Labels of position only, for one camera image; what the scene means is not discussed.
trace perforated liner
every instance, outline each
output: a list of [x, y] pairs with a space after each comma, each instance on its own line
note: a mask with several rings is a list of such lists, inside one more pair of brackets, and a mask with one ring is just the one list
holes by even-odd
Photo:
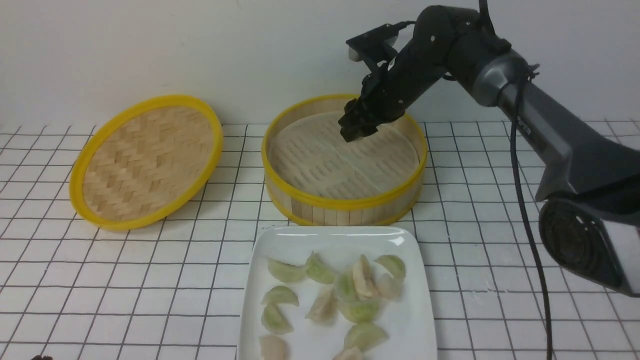
[[269, 162], [291, 186], [328, 199], [362, 199], [388, 192], [415, 172], [415, 147], [393, 127], [345, 142], [333, 111], [300, 119], [271, 142]]
[[196, 181], [213, 145], [211, 125], [198, 110], [167, 106], [145, 112], [95, 152], [84, 175], [84, 200], [107, 220], [149, 215]]

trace white wall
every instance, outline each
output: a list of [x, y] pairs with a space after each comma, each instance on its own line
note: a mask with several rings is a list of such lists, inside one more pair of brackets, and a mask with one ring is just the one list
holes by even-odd
[[[0, 0], [0, 124], [99, 124], [170, 93], [203, 98], [227, 124], [267, 123], [307, 97], [359, 91], [366, 68], [348, 61], [345, 40], [415, 19], [433, 3]], [[588, 119], [640, 118], [639, 0], [489, 5], [499, 34], [542, 64], [535, 82], [567, 108]], [[502, 118], [445, 81], [411, 113], [427, 121]]]

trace woven bamboo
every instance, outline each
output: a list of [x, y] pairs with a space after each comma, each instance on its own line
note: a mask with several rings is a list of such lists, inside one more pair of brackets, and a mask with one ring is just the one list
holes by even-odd
[[409, 116], [346, 143], [337, 121], [352, 95], [310, 99], [285, 110], [262, 144], [274, 205], [301, 225], [391, 224], [422, 186], [427, 145]]

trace white square plate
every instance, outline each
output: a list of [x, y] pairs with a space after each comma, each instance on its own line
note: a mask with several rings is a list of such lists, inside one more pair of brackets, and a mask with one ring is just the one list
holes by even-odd
[[[360, 254], [369, 259], [376, 280], [385, 269], [374, 263], [380, 255], [399, 256], [406, 267], [402, 297], [381, 308], [375, 321], [389, 340], [365, 353], [367, 360], [430, 359], [437, 357], [437, 345], [429, 286], [418, 243], [411, 233], [397, 227], [279, 227], [266, 231], [255, 242], [244, 294], [237, 360], [260, 359], [258, 338], [267, 334], [260, 323], [264, 294], [282, 284], [267, 271], [267, 257], [304, 265], [312, 251], [336, 271], [344, 271]], [[330, 360], [344, 344], [353, 326], [338, 312], [330, 327], [305, 319], [322, 287], [310, 279], [287, 285], [298, 296], [300, 306], [280, 305], [294, 331], [283, 335], [289, 360]]]

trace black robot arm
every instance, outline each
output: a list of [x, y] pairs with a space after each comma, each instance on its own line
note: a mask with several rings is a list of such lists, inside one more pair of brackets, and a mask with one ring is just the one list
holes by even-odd
[[[397, 53], [390, 43], [410, 24], [415, 25], [413, 37]], [[380, 26], [347, 44], [349, 57], [363, 60], [371, 73], [339, 120], [346, 141], [374, 134], [439, 79], [452, 77], [478, 104], [497, 106], [515, 120], [544, 161], [536, 200], [547, 200], [540, 232], [551, 256], [579, 275], [640, 294], [640, 262], [621, 259], [640, 256], [640, 233], [634, 230], [640, 227], [640, 152], [599, 135], [534, 84], [519, 89], [519, 79], [533, 67], [495, 35], [479, 12], [429, 6], [415, 22]], [[518, 90], [522, 98], [515, 116]], [[624, 229], [612, 230], [618, 226]], [[633, 239], [612, 240], [613, 233]], [[597, 261], [576, 258], [570, 248], [578, 245], [561, 239], [577, 236], [599, 239], [594, 240], [599, 241], [596, 250], [590, 250], [598, 254]]]

